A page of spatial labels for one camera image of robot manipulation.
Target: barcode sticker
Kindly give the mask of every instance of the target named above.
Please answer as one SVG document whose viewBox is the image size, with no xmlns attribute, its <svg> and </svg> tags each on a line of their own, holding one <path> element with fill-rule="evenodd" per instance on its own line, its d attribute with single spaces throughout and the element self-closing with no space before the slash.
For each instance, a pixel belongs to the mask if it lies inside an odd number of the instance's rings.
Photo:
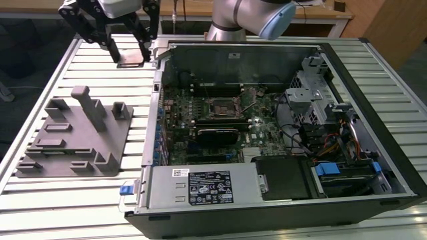
<svg viewBox="0 0 427 240">
<path fill-rule="evenodd" d="M 188 168 L 173 169 L 172 170 L 172 177 L 186 177 L 188 173 L 189 173 L 189 169 Z"/>
</svg>

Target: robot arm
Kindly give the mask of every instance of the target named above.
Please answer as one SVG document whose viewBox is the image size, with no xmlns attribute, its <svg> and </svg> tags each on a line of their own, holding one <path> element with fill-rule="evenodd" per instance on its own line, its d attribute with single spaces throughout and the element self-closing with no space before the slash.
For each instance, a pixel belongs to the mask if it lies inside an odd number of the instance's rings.
<svg viewBox="0 0 427 240">
<path fill-rule="evenodd" d="M 140 8 L 149 16 L 149 30 L 145 30 L 136 14 Z M 81 10 L 94 18 L 94 26 Z M 82 39 L 109 51 L 114 63 L 121 61 L 121 56 L 109 25 L 124 24 L 137 40 L 142 61 L 128 66 L 121 63 L 120 67 L 141 67 L 150 61 L 148 47 L 150 40 L 157 38 L 158 30 L 157 0 L 65 0 L 57 11 Z M 288 28 L 294 11 L 292 0 L 214 0 L 206 39 L 244 41 L 248 30 L 262 39 L 273 40 Z"/>
<path fill-rule="evenodd" d="M 136 14 L 140 8 L 149 16 L 149 30 L 141 25 Z M 81 10 L 94 18 L 94 26 L 81 14 Z M 137 40 L 142 56 L 142 61 L 137 65 L 132 63 L 130 67 L 141 67 L 144 62 L 150 61 L 148 48 L 150 41 L 157 38 L 160 15 L 156 0 L 65 0 L 57 11 L 81 38 L 88 43 L 97 43 L 101 49 L 108 50 L 114 63 L 120 62 L 121 56 L 110 36 L 109 25 L 124 24 Z"/>
<path fill-rule="evenodd" d="M 214 0 L 206 40 L 244 41 L 245 30 L 274 40 L 289 26 L 292 0 Z"/>
</svg>

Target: aluminum extrusion table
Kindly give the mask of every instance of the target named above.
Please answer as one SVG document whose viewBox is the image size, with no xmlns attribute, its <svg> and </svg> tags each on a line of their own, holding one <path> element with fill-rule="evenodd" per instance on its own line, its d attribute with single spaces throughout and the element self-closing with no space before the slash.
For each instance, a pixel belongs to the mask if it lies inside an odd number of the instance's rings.
<svg viewBox="0 0 427 240">
<path fill-rule="evenodd" d="M 113 36 L 117 47 L 137 49 L 130 35 Z M 157 55 L 166 50 L 168 40 L 201 40 L 198 35 L 161 35 L 152 45 Z M 377 52 L 358 39 L 294 38 L 277 41 L 328 42 L 366 96 L 389 132 L 427 181 L 427 108 L 398 78 Z M 5 158 L 0 164 L 0 236 L 2 240 L 120 239 L 142 240 L 118 211 L 118 187 L 140 177 L 148 108 L 154 67 L 116 69 L 108 52 L 96 44 L 74 39 L 34 104 Z M 46 113 L 44 106 L 52 97 L 69 97 L 74 85 L 90 87 L 90 96 L 104 105 L 122 101 L 134 106 L 121 161 L 114 177 L 17 178 L 14 167 L 33 141 Z M 336 89 L 345 100 L 342 88 Z M 394 210 L 338 227 L 313 227 L 202 237 L 208 239 L 425 239 L 427 205 Z"/>
</svg>

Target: electrical wire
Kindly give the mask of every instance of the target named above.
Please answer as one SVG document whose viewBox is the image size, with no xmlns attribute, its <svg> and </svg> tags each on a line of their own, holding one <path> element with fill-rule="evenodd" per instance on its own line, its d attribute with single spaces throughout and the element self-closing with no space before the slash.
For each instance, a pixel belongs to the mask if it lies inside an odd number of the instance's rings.
<svg viewBox="0 0 427 240">
<path fill-rule="evenodd" d="M 281 93 L 281 95 L 280 95 L 280 97 L 278 97 L 278 99 L 277 99 L 277 104 L 276 104 L 276 106 L 274 106 L 274 123 L 277 124 L 277 126 L 280 126 L 280 124 L 278 124 L 278 118 L 277 118 L 277 115 L 278 115 L 278 114 L 277 114 L 278 104 L 280 104 L 281 98 L 285 96 L 285 93 L 286 93 L 285 91 Z M 290 140 L 294 141 L 294 143 L 298 145 L 298 147 L 304 150 L 305 154 L 309 155 L 309 156 L 312 156 L 312 155 L 313 155 L 313 152 L 309 151 L 309 149 L 302 145 L 302 143 L 301 143 L 297 139 L 294 139 L 285 131 L 282 131 L 282 127 L 286 126 L 286 125 L 288 125 L 288 124 L 281 125 L 278 131 L 280 131 Z"/>
<path fill-rule="evenodd" d="M 301 6 L 302 10 L 304 10 L 304 24 L 306 24 L 306 13 L 305 13 L 305 7 L 304 5 L 301 5 L 297 1 L 296 4 Z"/>
<path fill-rule="evenodd" d="M 296 4 L 297 4 L 298 6 L 301 6 L 301 8 L 302 8 L 302 10 L 304 10 L 304 24 L 306 24 L 305 7 L 310 7 L 310 6 L 313 6 L 313 5 L 312 5 L 312 4 L 302 5 L 302 4 L 300 4 L 300 2 L 297 2 L 297 1 L 294 1 L 294 2 L 296 2 Z"/>
<path fill-rule="evenodd" d="M 324 145 L 322 145 L 324 148 L 326 147 L 329 137 L 337 136 L 337 135 L 338 135 L 337 133 L 330 133 L 330 134 L 328 134 L 328 135 L 325 136 L 325 138 L 324 138 Z"/>
<path fill-rule="evenodd" d="M 293 148 L 293 139 L 294 139 L 294 136 L 296 135 L 300 135 L 300 133 L 297 132 L 297 133 L 294 133 L 293 135 L 292 135 L 292 139 L 290 139 L 290 148 Z"/>
<path fill-rule="evenodd" d="M 360 159 L 360 145 L 358 145 L 357 141 L 350 138 L 349 141 L 346 142 L 346 144 L 348 144 L 348 143 L 352 143 L 356 159 Z"/>
<path fill-rule="evenodd" d="M 317 157 L 321 157 L 324 154 L 330 153 L 338 148 L 338 143 L 336 142 L 332 146 L 329 146 L 326 149 L 324 149 L 320 153 L 317 153 L 316 158 L 312 160 L 313 162 L 317 162 Z"/>
<path fill-rule="evenodd" d="M 185 0 L 181 0 L 181 7 L 184 10 L 184 34 L 186 34 L 186 10 L 185 10 Z"/>
<path fill-rule="evenodd" d="M 178 2 L 178 0 L 173 0 L 173 11 L 172 11 L 172 24 L 173 24 L 172 33 L 173 33 L 173 35 L 176 34 L 176 16 L 177 16 L 176 5 L 177 5 L 177 2 Z"/>
</svg>

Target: power supply label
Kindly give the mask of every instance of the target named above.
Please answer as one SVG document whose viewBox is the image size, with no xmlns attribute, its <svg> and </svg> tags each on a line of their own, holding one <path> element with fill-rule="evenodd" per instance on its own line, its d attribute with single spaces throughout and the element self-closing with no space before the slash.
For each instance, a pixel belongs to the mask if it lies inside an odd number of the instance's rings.
<svg viewBox="0 0 427 240">
<path fill-rule="evenodd" d="M 188 196 L 192 206 L 233 203 L 229 171 L 189 172 Z"/>
</svg>

